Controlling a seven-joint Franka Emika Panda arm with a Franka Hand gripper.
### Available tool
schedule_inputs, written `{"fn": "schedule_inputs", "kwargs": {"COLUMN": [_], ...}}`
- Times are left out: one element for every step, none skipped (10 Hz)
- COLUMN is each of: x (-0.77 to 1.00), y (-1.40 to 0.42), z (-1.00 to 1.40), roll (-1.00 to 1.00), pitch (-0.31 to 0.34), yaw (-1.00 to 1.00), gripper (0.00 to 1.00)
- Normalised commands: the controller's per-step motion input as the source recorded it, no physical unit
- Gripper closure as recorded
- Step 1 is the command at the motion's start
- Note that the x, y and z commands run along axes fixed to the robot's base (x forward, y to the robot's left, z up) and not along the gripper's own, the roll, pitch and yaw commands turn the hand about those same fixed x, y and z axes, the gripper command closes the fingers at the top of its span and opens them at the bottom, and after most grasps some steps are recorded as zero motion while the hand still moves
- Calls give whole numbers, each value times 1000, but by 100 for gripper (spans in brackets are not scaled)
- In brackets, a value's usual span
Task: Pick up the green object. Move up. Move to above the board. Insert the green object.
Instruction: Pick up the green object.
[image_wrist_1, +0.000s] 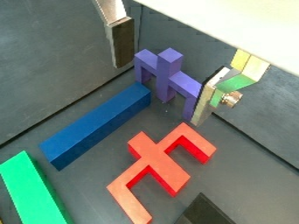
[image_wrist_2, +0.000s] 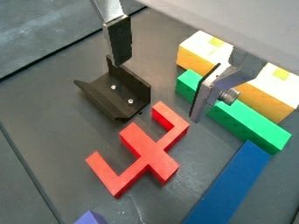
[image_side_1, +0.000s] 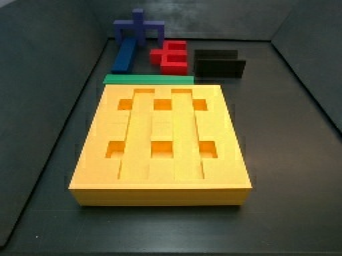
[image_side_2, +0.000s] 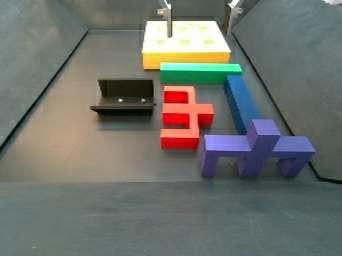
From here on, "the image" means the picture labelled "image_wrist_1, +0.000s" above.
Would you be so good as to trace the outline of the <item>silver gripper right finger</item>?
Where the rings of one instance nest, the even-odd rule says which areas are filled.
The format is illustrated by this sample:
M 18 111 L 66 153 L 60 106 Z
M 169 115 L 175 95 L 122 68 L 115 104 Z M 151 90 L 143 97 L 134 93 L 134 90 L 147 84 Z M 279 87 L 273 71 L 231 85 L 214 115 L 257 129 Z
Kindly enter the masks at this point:
M 210 78 L 203 82 L 203 87 L 201 90 L 201 95 L 198 98 L 191 123 L 195 126 L 201 126 L 203 122 L 210 117 L 211 113 L 217 110 L 217 106 L 211 105 L 214 99 L 218 100 L 219 104 L 227 105 L 230 108 L 234 108 L 239 103 L 243 94 L 239 91 L 231 91 L 229 93 L 223 93 L 218 91 L 217 85 L 223 81 L 229 80 L 234 76 L 239 74 L 239 70 L 222 66 L 215 73 L 210 76 Z

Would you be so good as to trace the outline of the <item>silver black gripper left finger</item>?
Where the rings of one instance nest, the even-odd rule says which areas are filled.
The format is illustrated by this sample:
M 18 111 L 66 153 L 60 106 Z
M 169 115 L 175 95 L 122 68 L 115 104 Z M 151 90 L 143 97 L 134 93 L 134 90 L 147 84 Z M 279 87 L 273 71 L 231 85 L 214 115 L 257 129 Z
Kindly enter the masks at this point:
M 115 68 L 126 66 L 135 56 L 135 20 L 127 15 L 123 0 L 93 0 L 106 25 Z

